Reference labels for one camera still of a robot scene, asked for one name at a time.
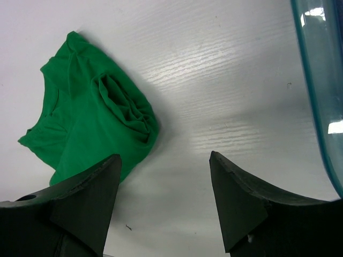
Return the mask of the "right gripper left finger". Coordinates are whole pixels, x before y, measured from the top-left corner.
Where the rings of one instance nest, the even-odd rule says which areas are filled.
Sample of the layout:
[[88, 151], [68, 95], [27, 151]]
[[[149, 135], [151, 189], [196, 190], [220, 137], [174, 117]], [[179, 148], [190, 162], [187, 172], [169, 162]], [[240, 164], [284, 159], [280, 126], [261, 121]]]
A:
[[120, 183], [113, 154], [58, 184], [1, 202], [1, 256], [102, 256]]

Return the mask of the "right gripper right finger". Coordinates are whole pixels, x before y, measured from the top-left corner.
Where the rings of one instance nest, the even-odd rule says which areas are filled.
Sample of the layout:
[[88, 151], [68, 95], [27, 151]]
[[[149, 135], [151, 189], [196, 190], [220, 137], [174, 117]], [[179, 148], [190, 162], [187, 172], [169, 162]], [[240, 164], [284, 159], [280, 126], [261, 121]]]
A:
[[283, 190], [218, 152], [209, 162], [227, 253], [342, 253], [342, 200]]

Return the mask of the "green t shirt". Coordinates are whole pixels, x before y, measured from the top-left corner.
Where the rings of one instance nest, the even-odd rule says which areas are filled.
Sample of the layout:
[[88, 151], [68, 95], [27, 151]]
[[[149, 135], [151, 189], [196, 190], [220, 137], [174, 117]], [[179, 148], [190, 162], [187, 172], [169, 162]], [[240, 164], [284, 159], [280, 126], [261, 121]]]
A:
[[145, 95], [107, 54], [77, 32], [66, 36], [41, 72], [42, 113], [19, 143], [53, 168], [50, 184], [112, 154], [121, 157], [124, 180], [148, 156], [159, 134]]

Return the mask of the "translucent blue plastic bin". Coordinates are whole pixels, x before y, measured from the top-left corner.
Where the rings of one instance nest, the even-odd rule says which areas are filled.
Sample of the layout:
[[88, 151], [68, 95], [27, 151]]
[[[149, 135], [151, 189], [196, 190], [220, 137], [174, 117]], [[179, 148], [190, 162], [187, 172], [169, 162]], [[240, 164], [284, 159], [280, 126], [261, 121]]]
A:
[[342, 1], [291, 1], [320, 154], [342, 197]]

